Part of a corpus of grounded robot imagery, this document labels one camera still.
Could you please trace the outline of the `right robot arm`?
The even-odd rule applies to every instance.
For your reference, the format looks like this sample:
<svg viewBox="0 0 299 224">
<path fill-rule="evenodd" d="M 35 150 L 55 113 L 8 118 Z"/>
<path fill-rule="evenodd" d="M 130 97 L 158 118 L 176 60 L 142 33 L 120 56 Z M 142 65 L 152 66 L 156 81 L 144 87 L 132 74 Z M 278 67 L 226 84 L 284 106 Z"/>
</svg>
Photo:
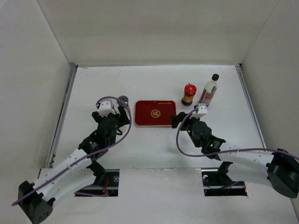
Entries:
<svg viewBox="0 0 299 224">
<path fill-rule="evenodd" d="M 245 181 L 273 188 L 288 198 L 299 194 L 299 158 L 283 149 L 245 148 L 240 149 L 224 139 L 212 134 L 212 129 L 201 121 L 207 109 L 203 105 L 189 113 L 171 115 L 171 127 L 187 132 L 200 154 L 184 152 L 176 142 L 179 152 L 187 157 L 206 157 L 221 162 L 217 170 L 217 180 L 221 184 Z"/>
</svg>

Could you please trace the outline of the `red-cap dark sauce bottle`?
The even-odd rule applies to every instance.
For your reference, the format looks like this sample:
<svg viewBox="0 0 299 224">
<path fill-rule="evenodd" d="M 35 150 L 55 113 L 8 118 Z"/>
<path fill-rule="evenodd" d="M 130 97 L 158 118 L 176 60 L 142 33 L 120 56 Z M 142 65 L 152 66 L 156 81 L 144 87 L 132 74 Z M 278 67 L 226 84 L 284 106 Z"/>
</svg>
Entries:
<svg viewBox="0 0 299 224">
<path fill-rule="evenodd" d="M 195 85 L 189 83 L 184 87 L 184 95 L 181 99 L 181 102 L 185 106 L 189 106 L 193 103 L 193 98 L 197 92 Z"/>
</svg>

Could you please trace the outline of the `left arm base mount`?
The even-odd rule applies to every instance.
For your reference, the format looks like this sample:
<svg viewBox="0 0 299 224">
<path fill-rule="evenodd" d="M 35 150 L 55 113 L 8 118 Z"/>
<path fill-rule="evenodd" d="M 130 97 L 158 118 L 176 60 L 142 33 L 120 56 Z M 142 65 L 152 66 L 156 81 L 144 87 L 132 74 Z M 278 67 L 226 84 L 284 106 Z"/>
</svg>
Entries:
<svg viewBox="0 0 299 224">
<path fill-rule="evenodd" d="M 119 169 L 105 169 L 98 162 L 93 162 L 91 168 L 95 176 L 92 184 L 83 187 L 75 193 L 77 197 L 117 197 L 120 181 Z"/>
</svg>

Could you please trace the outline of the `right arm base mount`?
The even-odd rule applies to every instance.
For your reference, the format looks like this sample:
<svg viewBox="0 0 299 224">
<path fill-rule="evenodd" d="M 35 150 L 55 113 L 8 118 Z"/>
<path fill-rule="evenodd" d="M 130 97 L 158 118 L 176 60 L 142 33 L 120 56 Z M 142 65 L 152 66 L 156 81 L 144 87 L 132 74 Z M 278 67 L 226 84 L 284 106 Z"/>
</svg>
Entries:
<svg viewBox="0 0 299 224">
<path fill-rule="evenodd" d="M 227 173 L 231 162 L 223 162 L 219 168 L 201 169 L 205 196 L 247 196 L 244 182 L 232 181 Z"/>
</svg>

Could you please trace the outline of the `red lacquer tray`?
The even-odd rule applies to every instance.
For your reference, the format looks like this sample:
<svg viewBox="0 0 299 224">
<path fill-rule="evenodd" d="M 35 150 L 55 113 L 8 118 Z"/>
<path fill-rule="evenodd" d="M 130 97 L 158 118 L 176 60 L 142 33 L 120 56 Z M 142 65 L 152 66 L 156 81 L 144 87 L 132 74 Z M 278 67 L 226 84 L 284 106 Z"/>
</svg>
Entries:
<svg viewBox="0 0 299 224">
<path fill-rule="evenodd" d="M 138 126 L 171 126 L 176 104 L 171 100 L 139 100 L 135 104 L 135 124 Z"/>
</svg>

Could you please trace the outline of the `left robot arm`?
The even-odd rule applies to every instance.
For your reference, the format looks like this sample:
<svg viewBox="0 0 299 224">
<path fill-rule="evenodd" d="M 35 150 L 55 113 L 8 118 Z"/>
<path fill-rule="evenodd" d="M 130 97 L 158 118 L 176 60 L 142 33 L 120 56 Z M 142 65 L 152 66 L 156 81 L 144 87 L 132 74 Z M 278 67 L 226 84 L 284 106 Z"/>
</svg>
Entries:
<svg viewBox="0 0 299 224">
<path fill-rule="evenodd" d="M 106 170 L 97 160 L 120 143 L 116 139 L 118 135 L 127 136 L 128 131 L 121 130 L 123 126 L 132 126 L 131 113 L 121 106 L 118 110 L 118 113 L 107 116 L 93 112 L 98 127 L 78 148 L 44 177 L 19 185 L 17 201 L 12 205 L 18 205 L 31 223 L 45 221 L 60 201 L 74 194 L 80 195 L 84 187 L 103 184 Z"/>
</svg>

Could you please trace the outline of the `tall vinegar bottle black cap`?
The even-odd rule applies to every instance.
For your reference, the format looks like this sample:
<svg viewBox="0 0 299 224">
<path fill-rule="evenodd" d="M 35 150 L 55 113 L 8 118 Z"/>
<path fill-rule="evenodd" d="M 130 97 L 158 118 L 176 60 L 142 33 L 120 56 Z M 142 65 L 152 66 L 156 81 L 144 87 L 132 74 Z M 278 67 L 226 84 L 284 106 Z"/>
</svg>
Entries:
<svg viewBox="0 0 299 224">
<path fill-rule="evenodd" d="M 199 99 L 199 104 L 205 104 L 206 106 L 210 105 L 210 103 L 214 97 L 214 94 L 218 88 L 218 85 L 217 85 L 218 79 L 219 79 L 218 74 L 212 75 L 211 81 L 207 82 L 203 89 L 203 92 Z"/>
</svg>

